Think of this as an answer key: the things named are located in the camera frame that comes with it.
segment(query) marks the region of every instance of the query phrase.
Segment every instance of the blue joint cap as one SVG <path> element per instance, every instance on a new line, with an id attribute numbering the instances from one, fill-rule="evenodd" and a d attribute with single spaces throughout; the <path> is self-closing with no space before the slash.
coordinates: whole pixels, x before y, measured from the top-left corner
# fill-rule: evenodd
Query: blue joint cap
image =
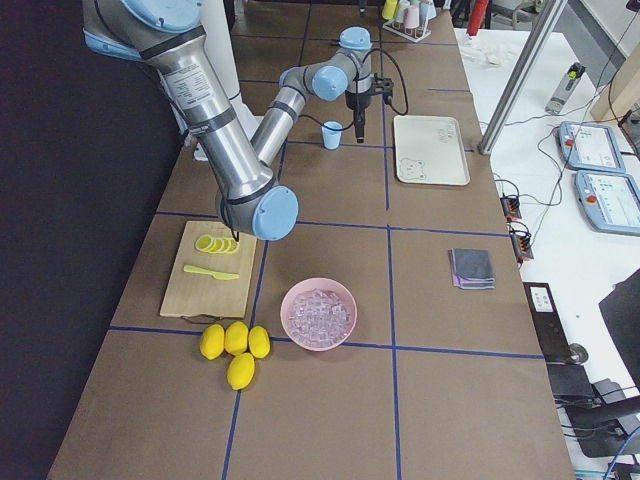
<path id="1" fill-rule="evenodd" d="M 200 21 L 204 0 L 120 0 L 145 25 L 165 33 L 183 33 Z"/>
<path id="2" fill-rule="evenodd" d="M 296 67 L 291 67 L 288 70 L 285 70 L 284 72 L 282 72 L 282 74 L 280 75 L 280 80 L 278 80 L 278 88 L 282 88 L 282 86 L 284 85 L 284 81 L 287 78 L 287 75 L 289 75 L 289 72 L 294 68 Z"/>
<path id="3" fill-rule="evenodd" d="M 313 92 L 323 100 L 332 102 L 349 86 L 346 73 L 338 67 L 328 65 L 318 69 L 311 80 Z"/>
<path id="4" fill-rule="evenodd" d="M 298 210 L 298 199 L 293 191 L 282 185 L 272 188 L 253 213 L 253 233 L 260 240 L 280 240 L 293 229 Z"/>
<path id="5" fill-rule="evenodd" d="M 140 58 L 140 54 L 136 49 L 98 37 L 86 30 L 84 30 L 84 41 L 87 44 L 87 47 L 95 53 L 107 55 L 109 57 L 121 58 L 122 60 L 133 60 L 136 62 L 142 61 L 142 58 Z"/>
<path id="6" fill-rule="evenodd" d="M 371 50 L 371 35 L 366 28 L 349 27 L 340 34 L 340 46 L 349 50 Z"/>

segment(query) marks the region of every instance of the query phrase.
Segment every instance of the folded napkin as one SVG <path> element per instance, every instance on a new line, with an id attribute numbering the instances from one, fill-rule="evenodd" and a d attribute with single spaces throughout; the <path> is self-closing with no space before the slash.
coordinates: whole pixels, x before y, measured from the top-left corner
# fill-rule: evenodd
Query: folded napkin
<path id="1" fill-rule="evenodd" d="M 453 284 L 465 290 L 495 288 L 495 271 L 486 250 L 449 250 Z"/>

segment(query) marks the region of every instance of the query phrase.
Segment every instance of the blue paper cup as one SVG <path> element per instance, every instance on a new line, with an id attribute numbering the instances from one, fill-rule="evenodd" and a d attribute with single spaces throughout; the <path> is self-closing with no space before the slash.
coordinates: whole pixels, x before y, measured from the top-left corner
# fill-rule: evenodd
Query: blue paper cup
<path id="1" fill-rule="evenodd" d="M 335 150 L 340 145 L 342 137 L 342 125 L 338 122 L 325 122 L 322 126 L 322 141 L 324 148 Z"/>

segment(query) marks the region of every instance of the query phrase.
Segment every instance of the screen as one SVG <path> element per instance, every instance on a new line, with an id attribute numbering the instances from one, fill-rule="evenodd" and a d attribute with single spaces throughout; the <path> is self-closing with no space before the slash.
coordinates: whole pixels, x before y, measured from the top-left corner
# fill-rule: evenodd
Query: screen
<path id="1" fill-rule="evenodd" d="M 628 178 L 588 174 L 598 207 L 608 225 L 640 227 L 640 200 Z"/>
<path id="2" fill-rule="evenodd" d="M 587 125 L 571 125 L 571 134 L 576 142 L 575 149 L 578 152 L 580 163 L 599 167 L 618 167 L 606 129 Z"/>

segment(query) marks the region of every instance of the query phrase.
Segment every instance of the yellow knife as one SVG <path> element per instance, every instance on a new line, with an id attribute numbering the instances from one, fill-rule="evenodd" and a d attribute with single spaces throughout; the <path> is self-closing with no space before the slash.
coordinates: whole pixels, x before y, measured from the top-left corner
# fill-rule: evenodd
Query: yellow knife
<path id="1" fill-rule="evenodd" d="M 211 275 L 216 280 L 237 280 L 240 275 L 237 273 L 218 272 L 207 268 L 196 267 L 195 265 L 185 265 L 182 271 L 186 273 L 199 273 L 201 275 Z"/>

